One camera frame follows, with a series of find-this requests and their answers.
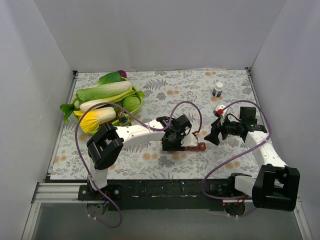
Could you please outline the red weekly pill organizer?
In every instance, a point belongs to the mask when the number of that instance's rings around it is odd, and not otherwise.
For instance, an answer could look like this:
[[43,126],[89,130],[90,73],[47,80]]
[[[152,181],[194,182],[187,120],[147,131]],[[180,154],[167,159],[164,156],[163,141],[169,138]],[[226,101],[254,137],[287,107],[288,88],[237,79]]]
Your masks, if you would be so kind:
[[203,152],[206,150],[206,143],[199,142],[196,146],[185,146],[184,151],[188,152]]

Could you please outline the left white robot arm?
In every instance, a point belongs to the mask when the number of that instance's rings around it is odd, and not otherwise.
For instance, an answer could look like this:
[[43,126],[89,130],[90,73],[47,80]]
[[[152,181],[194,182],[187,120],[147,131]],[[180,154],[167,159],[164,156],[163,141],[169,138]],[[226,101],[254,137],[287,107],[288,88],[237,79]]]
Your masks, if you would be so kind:
[[112,166],[120,152],[132,145],[160,141],[165,152],[188,151],[199,143],[190,130],[192,125],[183,114],[173,118],[158,117],[143,125],[113,126],[104,124],[87,142],[90,157],[89,194],[95,200],[106,196],[108,168]]

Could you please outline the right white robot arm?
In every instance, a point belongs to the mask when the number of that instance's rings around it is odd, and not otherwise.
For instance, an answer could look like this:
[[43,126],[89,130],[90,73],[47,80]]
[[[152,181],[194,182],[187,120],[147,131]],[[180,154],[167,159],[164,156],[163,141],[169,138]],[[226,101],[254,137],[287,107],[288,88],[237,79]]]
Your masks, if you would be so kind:
[[226,190],[216,199],[243,200],[249,197],[257,208],[292,212],[296,207],[300,172],[289,167],[277,154],[270,143],[267,129],[258,124],[256,108],[240,107],[236,121],[230,121],[226,106],[217,105],[213,110],[217,117],[211,124],[210,134],[204,139],[219,145],[219,136],[241,137],[253,154],[259,167],[257,177],[233,173],[227,179]]

